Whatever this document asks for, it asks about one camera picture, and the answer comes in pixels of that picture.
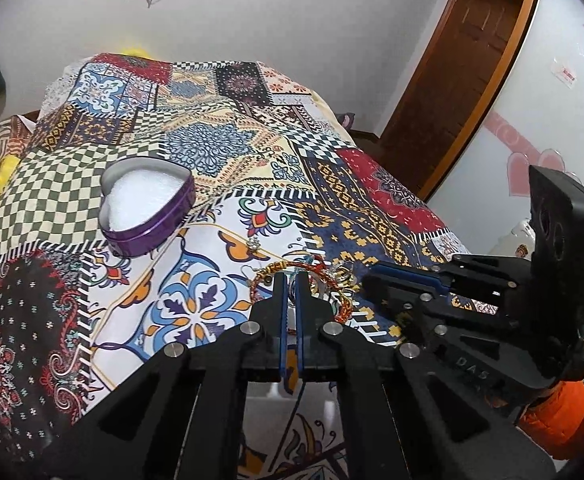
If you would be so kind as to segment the orange sleeve forearm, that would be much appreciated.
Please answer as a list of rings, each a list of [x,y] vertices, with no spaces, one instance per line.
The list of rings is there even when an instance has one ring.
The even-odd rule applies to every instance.
[[[518,426],[556,460],[584,457],[584,383],[561,382],[526,408]]]

